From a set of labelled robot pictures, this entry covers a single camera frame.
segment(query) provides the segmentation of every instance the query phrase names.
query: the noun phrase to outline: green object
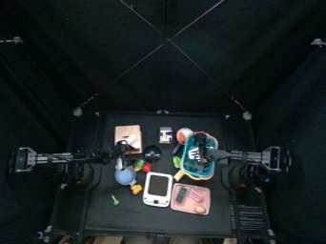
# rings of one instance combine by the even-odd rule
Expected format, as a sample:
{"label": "green object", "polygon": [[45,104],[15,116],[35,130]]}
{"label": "green object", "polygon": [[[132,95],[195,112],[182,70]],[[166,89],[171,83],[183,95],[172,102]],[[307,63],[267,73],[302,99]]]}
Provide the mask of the green object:
{"label": "green object", "polygon": [[144,163],[146,163],[146,160],[144,160],[144,159],[140,159],[140,160],[136,162],[135,167],[136,167],[138,169],[142,169]]}
{"label": "green object", "polygon": [[116,199],[116,197],[112,195],[112,199],[114,199],[114,205],[119,206],[120,205],[120,201]]}
{"label": "green object", "polygon": [[179,169],[180,158],[178,156],[174,156],[174,164],[175,164],[175,167]]}

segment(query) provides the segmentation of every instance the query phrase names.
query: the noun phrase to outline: red object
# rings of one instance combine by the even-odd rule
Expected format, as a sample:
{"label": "red object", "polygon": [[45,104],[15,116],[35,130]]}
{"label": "red object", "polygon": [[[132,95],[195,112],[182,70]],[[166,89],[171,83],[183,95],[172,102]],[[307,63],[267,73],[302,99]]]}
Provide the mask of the red object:
{"label": "red object", "polygon": [[150,162],[147,162],[144,165],[143,165],[143,172],[148,173],[151,172],[151,168],[152,168],[152,165]]}

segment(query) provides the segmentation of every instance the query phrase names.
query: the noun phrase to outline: yellow object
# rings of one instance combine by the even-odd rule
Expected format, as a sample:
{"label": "yellow object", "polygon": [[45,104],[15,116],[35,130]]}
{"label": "yellow object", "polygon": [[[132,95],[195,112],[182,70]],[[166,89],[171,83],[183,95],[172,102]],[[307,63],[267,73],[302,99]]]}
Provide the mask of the yellow object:
{"label": "yellow object", "polygon": [[195,208],[195,212],[196,212],[198,214],[204,214],[204,213],[206,213],[206,207],[202,206],[202,205],[196,206],[196,208]]}
{"label": "yellow object", "polygon": [[143,187],[142,185],[134,185],[130,187],[130,189],[132,191],[132,194],[138,194],[143,190]]}

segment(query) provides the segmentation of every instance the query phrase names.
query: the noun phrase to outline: toy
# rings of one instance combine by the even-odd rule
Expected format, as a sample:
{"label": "toy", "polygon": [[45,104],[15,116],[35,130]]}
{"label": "toy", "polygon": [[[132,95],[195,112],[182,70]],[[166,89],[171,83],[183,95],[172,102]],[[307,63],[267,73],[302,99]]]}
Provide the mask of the toy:
{"label": "toy", "polygon": [[144,172],[144,173],[148,173],[148,172],[151,172],[151,169],[152,169],[152,165],[151,165],[150,162],[147,162],[147,163],[144,164],[144,166],[143,166],[143,172]]}
{"label": "toy", "polygon": [[178,156],[174,156],[174,165],[179,169],[179,163],[180,163],[180,158]]}
{"label": "toy", "polygon": [[132,194],[138,194],[142,190],[143,190],[143,187],[142,185],[134,185],[130,187],[131,191],[132,191]]}
{"label": "toy", "polygon": [[170,144],[172,142],[172,128],[160,127],[159,129],[159,143]]}
{"label": "toy", "polygon": [[114,205],[118,207],[120,205],[120,201],[116,199],[116,197],[112,195],[114,199]]}
{"label": "toy", "polygon": [[135,171],[139,172],[143,169],[143,166],[146,164],[146,160],[140,159],[135,164]]}

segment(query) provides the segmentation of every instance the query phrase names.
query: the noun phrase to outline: small box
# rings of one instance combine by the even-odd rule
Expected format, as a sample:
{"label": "small box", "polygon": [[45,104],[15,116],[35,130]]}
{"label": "small box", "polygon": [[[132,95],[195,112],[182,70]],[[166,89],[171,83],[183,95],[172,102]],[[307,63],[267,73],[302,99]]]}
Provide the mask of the small box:
{"label": "small box", "polygon": [[172,143],[172,128],[171,127],[159,128],[159,143],[162,143],[162,144]]}

